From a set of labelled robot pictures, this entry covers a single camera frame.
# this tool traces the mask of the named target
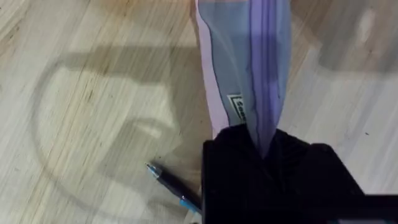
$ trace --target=blue pen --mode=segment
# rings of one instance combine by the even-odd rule
[[[185,184],[166,170],[150,164],[146,164],[146,166],[157,181],[180,199],[180,205],[201,213],[200,199],[197,194],[193,193]]]

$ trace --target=black object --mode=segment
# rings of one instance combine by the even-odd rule
[[[205,142],[202,161],[204,224],[398,217],[398,197],[365,196],[330,146],[308,144],[281,130],[264,160],[241,125]]]

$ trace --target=white label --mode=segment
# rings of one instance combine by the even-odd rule
[[[232,108],[235,110],[236,115],[242,122],[246,122],[246,115],[244,114],[244,104],[242,95],[228,95],[229,102]]]

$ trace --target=wooden surface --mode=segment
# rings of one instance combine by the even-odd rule
[[[280,128],[398,193],[398,3],[292,0]],[[0,0],[0,222],[182,223],[211,138],[191,1]]]

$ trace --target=purple stripe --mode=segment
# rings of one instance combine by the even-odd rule
[[[264,157],[280,116],[276,58],[276,0],[251,1],[251,52],[257,135]]]
[[[257,113],[257,124],[256,134],[257,139],[260,139],[259,133],[261,132],[259,127],[259,114],[261,101],[258,97],[261,95],[261,71],[262,71],[262,5],[265,5],[263,0],[252,0],[251,1],[251,18],[250,18],[250,31],[251,31],[251,67],[252,67],[252,82],[254,92],[254,104]]]

